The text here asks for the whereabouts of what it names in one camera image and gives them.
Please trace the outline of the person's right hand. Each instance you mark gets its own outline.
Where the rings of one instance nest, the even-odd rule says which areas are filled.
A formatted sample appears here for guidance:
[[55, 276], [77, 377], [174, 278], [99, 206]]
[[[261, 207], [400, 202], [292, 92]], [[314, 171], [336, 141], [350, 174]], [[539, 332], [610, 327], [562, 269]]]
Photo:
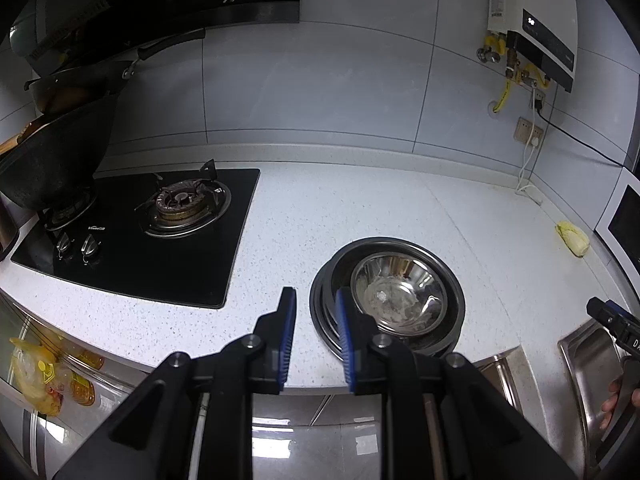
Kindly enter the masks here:
[[[616, 408], [618, 401], [618, 394], [620, 393], [620, 387], [622, 386], [622, 378], [617, 377], [608, 385], [608, 392], [611, 395], [601, 405], [601, 412], [604, 414], [602, 422], [600, 423], [600, 429], [605, 430], [608, 428], [612, 418], [613, 412]], [[634, 389], [631, 395], [631, 403], [635, 408], [640, 408], [640, 390]]]

